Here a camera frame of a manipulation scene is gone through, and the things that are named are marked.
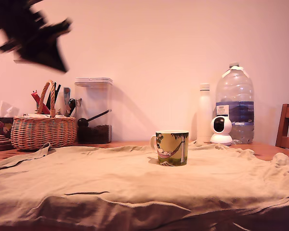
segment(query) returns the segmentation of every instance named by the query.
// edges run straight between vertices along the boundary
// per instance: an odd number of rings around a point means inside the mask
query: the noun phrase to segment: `spoon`
[[[103,116],[105,114],[107,114],[108,112],[111,112],[111,109],[110,110],[107,110],[107,111],[104,111],[96,116],[93,116],[92,118],[90,119],[85,119],[85,118],[80,118],[78,121],[77,121],[77,124],[78,124],[78,127],[87,127],[89,126],[89,121],[91,120],[94,120],[100,116]]]

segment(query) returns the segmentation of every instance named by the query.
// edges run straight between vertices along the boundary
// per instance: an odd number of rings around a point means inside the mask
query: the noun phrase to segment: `basket handle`
[[[53,118],[56,115],[56,110],[54,108],[54,92],[55,92],[55,89],[54,89],[54,83],[53,83],[52,80],[48,80],[48,82],[44,86],[44,89],[42,91],[42,94],[41,94],[40,100],[39,100],[38,114],[42,113],[43,101],[44,101],[45,94],[46,94],[46,91],[47,91],[49,85],[51,86],[51,89],[50,89],[50,117]]]

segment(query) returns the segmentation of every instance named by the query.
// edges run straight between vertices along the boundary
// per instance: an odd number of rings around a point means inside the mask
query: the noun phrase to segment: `tissue box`
[[[11,138],[13,117],[0,117],[0,135]]]

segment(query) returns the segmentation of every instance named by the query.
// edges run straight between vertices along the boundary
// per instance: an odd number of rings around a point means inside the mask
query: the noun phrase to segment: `blue label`
[[[219,102],[216,106],[229,105],[229,116],[232,123],[253,123],[254,122],[254,102]]]

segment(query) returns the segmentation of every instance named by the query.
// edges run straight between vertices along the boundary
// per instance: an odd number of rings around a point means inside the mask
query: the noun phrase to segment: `bottle label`
[[[216,115],[228,116],[232,123],[253,123],[254,102],[216,103]]]
[[[229,115],[229,105],[216,105],[216,114],[219,116],[228,116]]]

